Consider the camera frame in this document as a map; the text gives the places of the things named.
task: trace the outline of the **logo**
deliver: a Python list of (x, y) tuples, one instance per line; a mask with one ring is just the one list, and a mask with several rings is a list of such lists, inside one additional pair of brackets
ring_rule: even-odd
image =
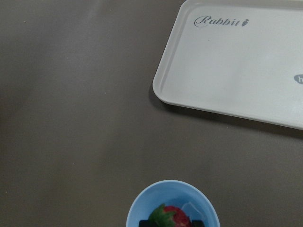
[(303, 84), (303, 74), (302, 75), (296, 75), (294, 77), (295, 81), (297, 81), (299, 84)]
[(228, 25), (228, 26), (246, 26), (249, 20), (237, 20), (229, 18), (212, 18), (211, 16), (198, 17), (194, 24), (196, 27), (206, 27), (208, 25)]

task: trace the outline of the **light blue cup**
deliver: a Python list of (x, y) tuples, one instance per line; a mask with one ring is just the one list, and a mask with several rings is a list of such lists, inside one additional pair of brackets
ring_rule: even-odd
[(165, 180), (145, 188), (134, 200), (127, 216), (126, 227), (138, 227), (152, 211), (165, 203), (181, 208), (190, 220), (202, 220), (205, 227), (220, 227), (210, 201), (197, 188), (182, 181)]

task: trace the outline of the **bowl rim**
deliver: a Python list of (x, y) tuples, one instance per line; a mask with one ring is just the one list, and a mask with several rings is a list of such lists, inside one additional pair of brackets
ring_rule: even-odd
[(184, 181), (179, 181), (179, 180), (162, 180), (162, 181), (158, 181), (158, 182), (155, 182), (155, 183), (152, 183), (151, 185), (147, 186), (145, 189), (143, 189), (138, 195), (137, 197), (135, 198), (135, 200), (133, 201), (129, 211), (128, 211), (128, 214), (127, 214), (127, 219), (126, 219), (126, 227), (129, 227), (128, 226), (128, 222), (129, 222), (129, 216), (130, 216), (130, 213), (132, 212), (135, 204), (137, 203), (137, 201), (139, 200), (139, 198), (142, 196), (142, 194), (144, 194), (147, 190), (149, 190), (150, 188), (158, 185), (158, 184), (162, 184), (162, 183), (179, 183), (179, 184), (183, 184), (187, 187), (190, 187), (191, 189), (195, 190), (196, 192), (198, 192), (204, 199), (205, 201), (207, 202), (208, 206), (210, 207), (212, 213), (214, 214), (214, 217), (215, 217), (215, 222), (218, 226), (220, 226), (220, 222), (219, 222), (219, 218), (218, 218), (218, 215), (213, 207), (213, 205), (211, 204), (211, 202), (209, 201), (209, 199), (199, 190), (197, 189), (196, 187), (192, 186), (191, 184), (189, 183), (186, 183)]

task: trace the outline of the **strawberry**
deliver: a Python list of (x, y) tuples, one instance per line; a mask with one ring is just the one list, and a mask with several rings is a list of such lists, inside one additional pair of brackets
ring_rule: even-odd
[(178, 207), (160, 205), (149, 216), (158, 227), (191, 227), (189, 217)]

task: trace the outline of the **rectangular tray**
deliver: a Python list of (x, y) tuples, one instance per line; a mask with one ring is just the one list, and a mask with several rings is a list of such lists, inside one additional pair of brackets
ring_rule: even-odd
[(168, 104), (303, 130), (303, 2), (187, 0), (153, 90)]

